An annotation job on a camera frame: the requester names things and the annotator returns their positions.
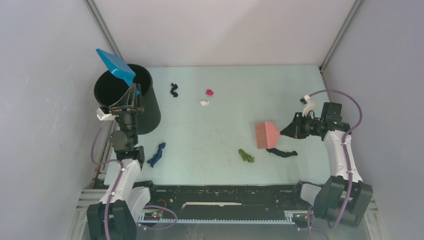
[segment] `blue cloth toy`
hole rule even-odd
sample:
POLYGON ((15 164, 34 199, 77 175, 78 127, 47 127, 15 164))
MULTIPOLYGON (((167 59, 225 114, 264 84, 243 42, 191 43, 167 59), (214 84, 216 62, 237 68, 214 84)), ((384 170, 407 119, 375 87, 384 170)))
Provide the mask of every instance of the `blue cloth toy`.
POLYGON ((162 149, 165 148, 166 143, 162 142, 159 144, 159 149, 157 150, 157 153, 153 155, 152 158, 150 158, 147 163, 150 164, 150 167, 153 168, 153 166, 159 161, 159 159, 162 158, 162 149))

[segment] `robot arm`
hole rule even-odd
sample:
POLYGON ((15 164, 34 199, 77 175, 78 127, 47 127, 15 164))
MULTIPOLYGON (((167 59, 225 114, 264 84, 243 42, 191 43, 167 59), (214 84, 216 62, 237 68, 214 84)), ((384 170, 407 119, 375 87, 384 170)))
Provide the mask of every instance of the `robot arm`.
POLYGON ((321 117, 311 117, 315 103, 309 96, 300 100, 305 108, 303 112, 296 112, 292 122, 280 134, 294 139, 304 139, 309 135, 320 136, 328 154, 330 178, 323 186, 310 182, 300 181, 297 188, 299 197, 309 202, 317 218, 334 221, 339 215, 344 198, 349 198, 340 223, 349 227, 357 227, 373 196, 370 185, 364 184, 359 175, 351 149, 352 137, 348 135, 343 143, 343 135, 350 129, 348 123, 342 122, 342 105, 325 102, 321 117), (344 151, 350 159, 352 172, 352 189, 350 196, 346 196, 349 184, 349 171, 344 151))
POLYGON ((140 89, 140 85, 133 83, 119 101, 97 111, 100 120, 116 120, 119 124, 119 130, 110 135, 109 141, 122 165, 118 165, 116 176, 99 203, 87 209, 92 240, 106 239, 106 232, 112 240, 135 240, 136 222, 151 198, 149 188, 133 189, 145 161, 143 147, 135 147, 139 142, 136 115, 144 111, 142 95, 136 94, 137 88, 140 89))

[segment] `pink toy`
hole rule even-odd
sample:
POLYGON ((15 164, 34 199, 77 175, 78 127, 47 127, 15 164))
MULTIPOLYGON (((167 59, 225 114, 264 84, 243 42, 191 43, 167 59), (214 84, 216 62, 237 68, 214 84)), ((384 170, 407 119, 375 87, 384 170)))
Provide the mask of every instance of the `pink toy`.
POLYGON ((208 89, 208 90, 206 90, 206 94, 209 95, 209 96, 212 96, 212 95, 214 95, 214 91, 208 89))

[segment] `pink brush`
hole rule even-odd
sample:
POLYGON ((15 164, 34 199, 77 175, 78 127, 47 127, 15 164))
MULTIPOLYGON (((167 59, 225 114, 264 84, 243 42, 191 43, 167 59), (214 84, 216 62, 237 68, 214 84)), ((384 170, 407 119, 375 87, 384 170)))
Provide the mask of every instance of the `pink brush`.
POLYGON ((278 137, 281 135, 276 125, 271 121, 256 123, 254 125, 256 132, 256 144, 258 149, 273 149, 278 143, 278 137))

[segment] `black cloth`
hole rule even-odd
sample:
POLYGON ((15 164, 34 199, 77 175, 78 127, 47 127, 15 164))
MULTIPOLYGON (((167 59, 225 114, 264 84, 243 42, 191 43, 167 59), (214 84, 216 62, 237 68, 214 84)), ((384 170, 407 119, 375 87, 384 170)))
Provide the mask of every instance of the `black cloth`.
POLYGON ((298 155, 298 152, 296 152, 296 151, 280 151, 276 148, 270 148, 270 149, 267 149, 266 151, 268 153, 275 154, 275 155, 280 156, 282 158, 288 158, 288 157, 291 157, 291 156, 297 156, 298 155))
POLYGON ((171 94, 173 95, 174 98, 178 97, 178 93, 175 92, 175 90, 177 90, 178 85, 177 84, 173 84, 171 83, 171 94))

